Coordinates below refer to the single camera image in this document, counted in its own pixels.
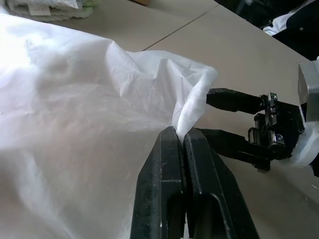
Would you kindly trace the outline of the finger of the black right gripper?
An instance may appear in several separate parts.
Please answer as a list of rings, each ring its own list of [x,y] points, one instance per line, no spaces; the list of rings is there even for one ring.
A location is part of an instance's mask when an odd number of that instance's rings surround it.
[[[272,152],[266,146],[254,144],[245,137],[220,129],[202,129],[199,131],[217,154],[243,161],[260,171],[270,171]]]
[[[256,114],[265,110],[268,97],[253,96],[226,88],[212,88],[206,95],[206,103],[229,112]]]

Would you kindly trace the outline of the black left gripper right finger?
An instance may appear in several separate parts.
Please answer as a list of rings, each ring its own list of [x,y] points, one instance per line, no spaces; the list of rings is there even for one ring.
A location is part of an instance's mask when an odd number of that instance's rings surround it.
[[[201,131],[184,138],[191,239],[260,239],[236,179]]]

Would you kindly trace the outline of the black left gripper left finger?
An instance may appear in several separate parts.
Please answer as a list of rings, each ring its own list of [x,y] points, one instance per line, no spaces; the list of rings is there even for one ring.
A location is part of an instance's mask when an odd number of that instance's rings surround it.
[[[180,140],[161,131],[137,179],[130,239],[181,239],[185,179]]]

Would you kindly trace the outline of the white translucent drawstring bag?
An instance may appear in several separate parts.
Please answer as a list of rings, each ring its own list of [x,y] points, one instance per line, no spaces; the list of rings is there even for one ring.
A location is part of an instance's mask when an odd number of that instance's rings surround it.
[[[0,239],[129,239],[158,134],[183,139],[217,75],[0,13]]]

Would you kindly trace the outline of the light green towel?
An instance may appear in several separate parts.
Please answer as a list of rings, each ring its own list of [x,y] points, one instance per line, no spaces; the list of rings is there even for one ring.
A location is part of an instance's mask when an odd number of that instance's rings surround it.
[[[82,11],[92,11],[98,5],[98,0],[80,0]]]

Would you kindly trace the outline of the folded white towel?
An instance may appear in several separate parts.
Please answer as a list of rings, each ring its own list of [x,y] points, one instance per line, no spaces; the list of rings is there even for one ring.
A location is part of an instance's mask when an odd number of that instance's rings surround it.
[[[0,6],[13,15],[43,22],[87,18],[92,11],[82,11],[80,0],[0,0]]]

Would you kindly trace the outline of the dark and white jacket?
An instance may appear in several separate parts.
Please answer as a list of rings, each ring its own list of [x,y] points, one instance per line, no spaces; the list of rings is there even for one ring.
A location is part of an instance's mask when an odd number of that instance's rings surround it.
[[[308,60],[319,57],[319,0],[214,0]]]

